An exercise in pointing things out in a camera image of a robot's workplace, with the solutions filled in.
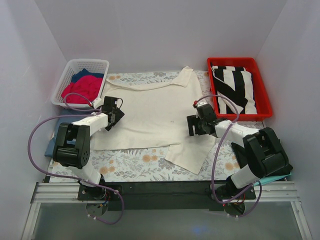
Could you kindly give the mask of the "cream white t-shirt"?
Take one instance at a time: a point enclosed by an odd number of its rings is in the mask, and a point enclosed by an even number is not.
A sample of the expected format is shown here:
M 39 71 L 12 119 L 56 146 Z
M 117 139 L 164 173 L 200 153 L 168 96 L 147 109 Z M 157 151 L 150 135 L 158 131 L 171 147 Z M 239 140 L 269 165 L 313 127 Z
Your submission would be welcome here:
M 202 97 L 194 70 L 183 68 L 170 82 L 121 84 L 108 81 L 102 95 L 123 99 L 124 117 L 91 138 L 95 151 L 168 147 L 165 159 L 198 174 L 216 142 L 211 135 L 189 135 L 187 117 Z

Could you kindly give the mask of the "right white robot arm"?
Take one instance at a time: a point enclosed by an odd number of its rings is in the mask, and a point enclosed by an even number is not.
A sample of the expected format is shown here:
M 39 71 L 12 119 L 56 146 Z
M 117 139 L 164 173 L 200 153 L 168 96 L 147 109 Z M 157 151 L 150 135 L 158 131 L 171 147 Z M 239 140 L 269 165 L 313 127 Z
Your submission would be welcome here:
M 274 130 L 249 128 L 230 120 L 217 118 L 212 106 L 195 101 L 195 115 L 187 117 L 189 135 L 212 135 L 231 142 L 235 155 L 244 159 L 240 170 L 226 179 L 226 184 L 215 193 L 220 196 L 235 196 L 246 186 L 268 176 L 283 176 L 293 167 Z

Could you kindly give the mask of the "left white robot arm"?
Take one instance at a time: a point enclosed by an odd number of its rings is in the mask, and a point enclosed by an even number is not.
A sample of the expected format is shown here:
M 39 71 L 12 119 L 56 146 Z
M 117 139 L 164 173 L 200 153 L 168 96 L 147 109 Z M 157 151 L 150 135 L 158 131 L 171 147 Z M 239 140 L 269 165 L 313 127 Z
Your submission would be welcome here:
M 102 129 L 110 131 L 125 115 L 118 107 L 118 100 L 117 97 L 106 96 L 98 107 L 101 113 L 92 113 L 79 121 L 59 125 L 53 160 L 69 168 L 86 186 L 98 185 L 103 178 L 90 160 L 91 137 Z

